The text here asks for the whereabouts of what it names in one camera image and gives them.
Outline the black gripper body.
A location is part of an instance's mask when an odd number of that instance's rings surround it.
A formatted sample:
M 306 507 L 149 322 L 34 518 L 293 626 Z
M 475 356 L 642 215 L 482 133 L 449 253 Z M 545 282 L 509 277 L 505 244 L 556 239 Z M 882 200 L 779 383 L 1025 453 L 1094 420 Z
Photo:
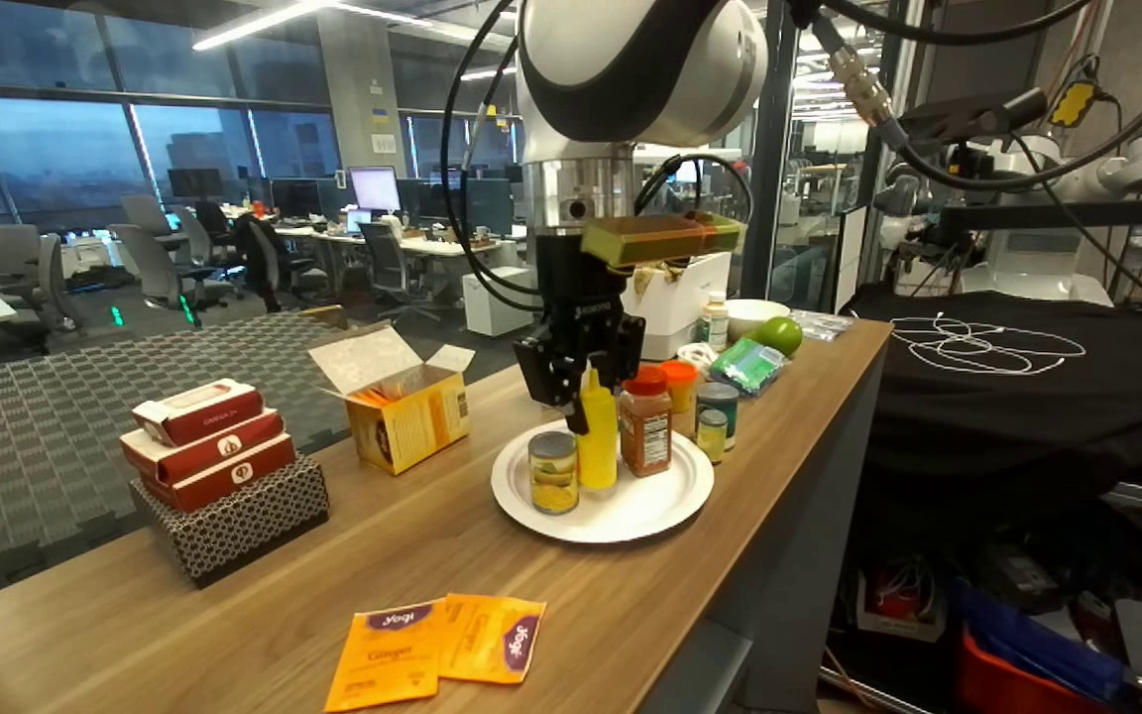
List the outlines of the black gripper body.
M 607 355 L 642 355 L 642 319 L 632 319 L 618 302 L 628 277 L 590 257 L 581 233 L 535 239 L 538 322 L 520 344 L 566 355 L 583 368 L 607 368 Z

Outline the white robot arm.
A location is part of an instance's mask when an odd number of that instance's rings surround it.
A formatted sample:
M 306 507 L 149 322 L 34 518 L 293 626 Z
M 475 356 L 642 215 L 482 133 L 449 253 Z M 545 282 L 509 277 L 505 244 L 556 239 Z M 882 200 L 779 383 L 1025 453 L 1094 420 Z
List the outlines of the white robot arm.
M 628 274 L 726 253 L 745 233 L 724 212 L 651 215 L 663 174 L 642 179 L 632 150 L 663 142 L 673 163 L 697 163 L 763 96 L 771 46 L 745 0 L 520 0 L 515 63 L 550 137 L 550 149 L 532 137 L 532 161 L 586 174 L 535 229 L 538 322 L 515 362 L 527 392 L 583 436 L 583 379 L 618 389 L 642 362 Z

